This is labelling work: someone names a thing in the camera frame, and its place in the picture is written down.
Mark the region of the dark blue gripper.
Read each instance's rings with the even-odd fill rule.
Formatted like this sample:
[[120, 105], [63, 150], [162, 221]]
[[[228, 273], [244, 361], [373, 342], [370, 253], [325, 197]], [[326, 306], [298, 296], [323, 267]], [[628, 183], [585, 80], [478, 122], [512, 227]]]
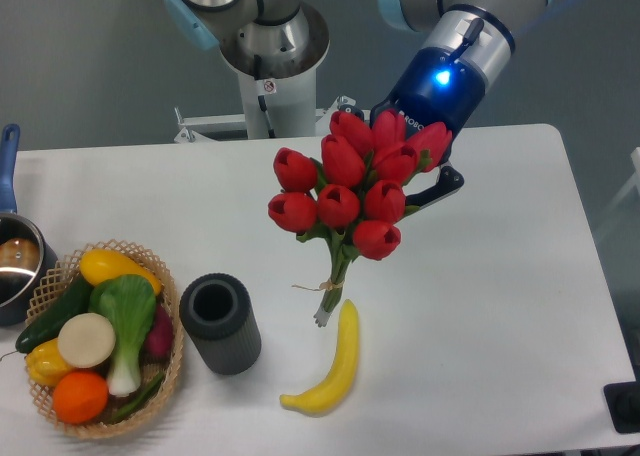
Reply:
[[[454, 136], [495, 83], [515, 51], [508, 28], [490, 12], [456, 4], [444, 13], [370, 121], [386, 110], [404, 116], [406, 137], [442, 122]], [[359, 120], [364, 112], [351, 104], [341, 110]], [[406, 197], [406, 207], [422, 210], [459, 191], [463, 175], [450, 162], [439, 166], [435, 184]]]

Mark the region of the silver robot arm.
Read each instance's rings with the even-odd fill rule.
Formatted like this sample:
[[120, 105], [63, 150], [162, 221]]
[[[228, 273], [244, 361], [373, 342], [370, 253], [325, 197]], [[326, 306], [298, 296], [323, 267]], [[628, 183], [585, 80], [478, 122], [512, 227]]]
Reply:
[[[399, 112], [415, 134], [441, 122], [462, 130], [511, 59], [520, 32], [552, 0], [378, 0], [392, 27], [427, 40], [370, 113]], [[236, 73], [247, 136], [312, 136], [327, 127], [316, 108], [316, 70], [329, 48], [321, 14], [303, 0], [164, 0], [184, 36], [218, 48]]]

